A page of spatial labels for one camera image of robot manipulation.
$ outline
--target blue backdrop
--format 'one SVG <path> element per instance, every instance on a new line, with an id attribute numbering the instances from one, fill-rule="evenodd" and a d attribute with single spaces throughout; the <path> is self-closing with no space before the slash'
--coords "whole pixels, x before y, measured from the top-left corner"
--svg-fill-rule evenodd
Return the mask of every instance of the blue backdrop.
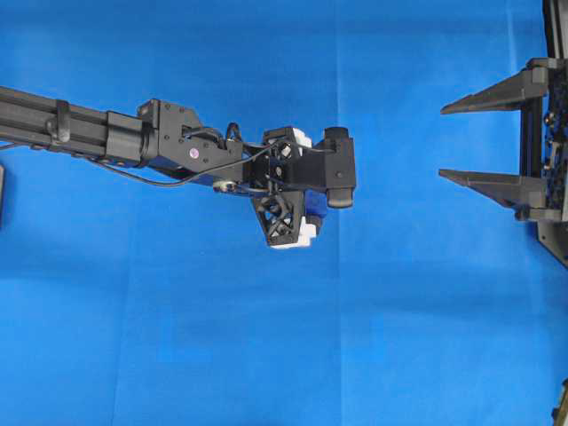
<path id="1" fill-rule="evenodd" d="M 2 153 L 0 423 L 547 424 L 566 270 L 438 168 L 517 172 L 518 115 L 439 109 L 546 54 L 540 0 L 4 1 L 0 84 L 245 138 L 350 128 L 359 188 L 314 246 L 249 202 Z"/>

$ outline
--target blue surface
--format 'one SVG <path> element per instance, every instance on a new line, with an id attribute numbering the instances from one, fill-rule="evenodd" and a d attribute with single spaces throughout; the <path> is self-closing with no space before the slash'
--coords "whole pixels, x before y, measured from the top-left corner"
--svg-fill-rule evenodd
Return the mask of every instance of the blue surface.
<path id="1" fill-rule="evenodd" d="M 245 138 L 350 128 L 354 209 L 270 251 L 247 200 L 14 150 L 0 423 L 547 424 L 566 270 L 437 176 L 517 171 L 517 114 L 439 109 L 545 54 L 540 1 L 0 4 L 0 84 Z"/>

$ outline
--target black robotic arm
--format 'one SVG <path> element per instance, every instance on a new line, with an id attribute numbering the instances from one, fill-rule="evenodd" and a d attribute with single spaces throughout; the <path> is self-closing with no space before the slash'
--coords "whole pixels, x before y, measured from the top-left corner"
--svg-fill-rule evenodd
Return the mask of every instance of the black robotic arm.
<path id="1" fill-rule="evenodd" d="M 325 215 L 310 211 L 320 194 L 333 209 L 353 203 L 353 140 L 329 128 L 316 146 L 300 130 L 270 130 L 247 144 L 239 126 L 204 126 L 190 108 L 152 99 L 136 117 L 100 112 L 0 87 L 0 151 L 18 146 L 70 154 L 127 178 L 162 187 L 188 183 L 252 199 L 270 246 L 309 245 Z M 126 171 L 148 167 L 168 177 L 149 180 Z M 4 170 L 0 166 L 0 197 Z"/>

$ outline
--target black cable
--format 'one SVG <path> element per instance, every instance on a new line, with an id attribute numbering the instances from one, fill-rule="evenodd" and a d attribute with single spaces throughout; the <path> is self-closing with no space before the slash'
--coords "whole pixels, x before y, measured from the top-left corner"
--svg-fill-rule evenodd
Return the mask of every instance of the black cable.
<path id="1" fill-rule="evenodd" d="M 258 151 L 256 154 L 251 155 L 250 157 L 247 158 L 243 158 L 242 160 L 238 160 L 236 162 L 230 162 L 228 164 L 224 164 L 222 166 L 216 166 L 216 167 L 212 167 L 210 169 L 206 169 L 204 171 L 201 171 L 199 173 L 196 173 L 190 177 L 185 177 L 181 180 L 178 180 L 177 182 L 158 182 L 155 180 L 150 180 L 150 179 L 146 179 L 144 177 L 140 177 L 140 176 L 136 176 L 133 175 L 127 171 L 122 171 L 122 170 L 118 170 L 115 169 L 114 167 L 111 166 L 107 166 L 106 164 L 103 164 L 102 162 L 97 162 L 95 160 L 91 160 L 91 159 L 87 159 L 88 162 L 91 162 L 99 167 L 101 167 L 102 169 L 105 170 L 109 170 L 109 171 L 113 171 L 114 173 L 117 173 L 121 176 L 124 176 L 125 178 L 130 178 L 130 179 L 134 179 L 138 182 L 142 182 L 144 184 L 149 184 L 149 185 L 154 185 L 154 186 L 160 186 L 160 187 L 165 187 L 165 188 L 171 188 L 171 187 L 175 187 L 175 186 L 182 186 L 185 184 L 188 184 L 190 182 L 193 182 L 194 180 L 199 179 L 202 176 L 208 175 L 209 173 L 213 173 L 214 171 L 219 171 L 219 170 L 224 170 L 224 169 L 229 169 L 231 167 L 234 166 L 239 166 L 241 164 L 244 164 L 246 162 L 252 162 L 254 161 L 257 157 L 267 153 L 268 151 L 270 151 L 271 149 L 274 148 L 274 144 L 265 147 L 264 149 L 261 149 L 260 151 Z"/>
<path id="2" fill-rule="evenodd" d="M 237 185 L 237 188 L 239 188 L 244 193 L 249 193 L 251 195 L 262 195 L 270 192 L 268 188 L 251 188 L 249 186 L 243 185 Z"/>
<path id="3" fill-rule="evenodd" d="M 4 151 L 4 150 L 6 150 L 6 149 L 17 148 L 18 146 L 20 146 L 20 144 L 7 144 L 7 145 L 2 145 L 2 146 L 0 146 L 0 151 Z"/>
<path id="4" fill-rule="evenodd" d="M 241 137 L 241 132 L 239 130 L 239 125 L 236 123 L 230 123 L 229 124 L 229 128 L 227 129 L 227 134 L 230 133 L 230 131 L 235 132 L 236 131 L 236 135 L 238 138 Z M 220 135 L 220 133 L 218 132 L 218 130 L 209 128 L 209 127 L 201 127 L 199 129 L 192 129 L 190 130 L 190 134 L 189 136 L 196 136 L 200 133 L 207 133 L 210 136 L 218 136 Z M 274 147 L 281 145 L 281 144 L 287 144 L 290 146 L 297 146 L 299 148 L 305 149 L 306 151 L 310 151 L 313 153 L 334 153 L 335 150 L 333 149 L 318 149 L 318 148 L 311 148 L 308 146 L 303 146 L 301 144 L 298 144 L 297 142 L 292 142 L 290 140 L 288 140 L 287 138 L 277 138 L 274 142 L 272 142 L 270 145 L 268 146 L 253 146 L 253 145 L 249 145 L 249 144 L 245 144 L 244 142 L 242 142 L 242 144 L 248 148 L 253 148 L 253 149 L 260 149 L 260 151 L 258 151 L 255 154 L 252 154 L 250 157 L 247 158 L 243 158 L 242 160 L 238 160 L 236 162 L 230 162 L 221 166 L 216 166 L 216 167 L 212 167 L 210 169 L 206 169 L 204 171 L 201 171 L 199 173 L 195 173 L 194 175 L 190 176 L 190 177 L 184 177 L 183 179 L 178 180 L 177 182 L 158 182 L 155 180 L 151 180 L 151 179 L 146 179 L 144 177 L 140 177 L 137 175 L 134 175 L 132 173 L 129 173 L 127 171 L 122 171 L 119 169 L 115 169 L 114 167 L 108 166 L 106 164 L 103 164 L 102 162 L 98 162 L 96 160 L 91 160 L 91 159 L 86 159 L 88 162 L 91 162 L 97 166 L 99 166 L 102 169 L 108 170 L 108 171 L 112 171 L 113 173 L 117 173 L 121 176 L 124 176 L 125 178 L 130 178 L 133 180 L 136 180 L 138 182 L 141 182 L 143 184 L 148 184 L 148 185 L 153 185 L 153 186 L 159 186 L 159 187 L 165 187 L 165 188 L 171 188 L 171 187 L 176 187 L 176 186 L 182 186 L 185 184 L 188 184 L 190 182 L 193 182 L 194 180 L 197 180 L 199 178 L 201 178 L 202 176 L 208 175 L 210 173 L 213 173 L 215 171 L 219 171 L 219 170 L 224 170 L 224 169 L 229 169 L 231 167 L 234 166 L 239 166 L 241 164 L 244 164 L 246 162 L 252 162 L 254 161 L 257 157 L 261 156 L 262 154 L 267 153 L 268 151 L 270 151 L 271 149 L 273 149 Z M 266 193 L 268 192 L 268 190 L 264 190 L 264 189 L 258 189 L 258 188 L 247 188 L 250 192 L 252 193 Z"/>
<path id="5" fill-rule="evenodd" d="M 286 138 L 278 138 L 276 139 L 274 142 L 272 142 L 272 146 L 276 145 L 278 143 L 279 144 L 285 144 L 285 145 L 290 145 L 290 146 L 297 146 L 298 148 L 302 148 L 305 149 L 306 151 L 309 151 L 311 153 L 319 153 L 319 154 L 334 154 L 336 152 L 335 149 L 331 149 L 331 148 L 311 148 L 309 146 L 304 146 L 302 144 L 298 144 L 297 142 L 292 142 L 291 140 L 287 140 Z M 249 145 L 249 144 L 244 144 L 244 146 L 248 147 L 248 148 L 261 148 L 261 146 L 254 146 L 254 145 Z"/>
<path id="6" fill-rule="evenodd" d="M 221 132 L 212 127 L 196 127 L 194 129 L 184 130 L 182 136 L 184 138 L 191 138 L 193 136 L 202 138 L 212 138 L 219 149 L 227 149 L 227 141 L 223 138 Z"/>

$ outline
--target blue fabric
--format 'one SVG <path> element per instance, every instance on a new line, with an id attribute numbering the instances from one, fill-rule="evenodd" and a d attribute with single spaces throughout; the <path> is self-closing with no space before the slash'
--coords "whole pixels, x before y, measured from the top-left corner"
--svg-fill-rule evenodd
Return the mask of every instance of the blue fabric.
<path id="1" fill-rule="evenodd" d="M 12 425 L 546 424 L 566 270 L 438 168 L 517 172 L 518 115 L 439 115 L 545 55 L 540 1 L 0 4 L 0 84 L 247 140 L 356 141 L 355 207 L 308 250 L 249 201 L 14 150 L 0 232 Z"/>
<path id="2" fill-rule="evenodd" d="M 326 217 L 328 213 L 327 196 L 324 193 L 306 191 L 305 213 L 308 216 Z"/>

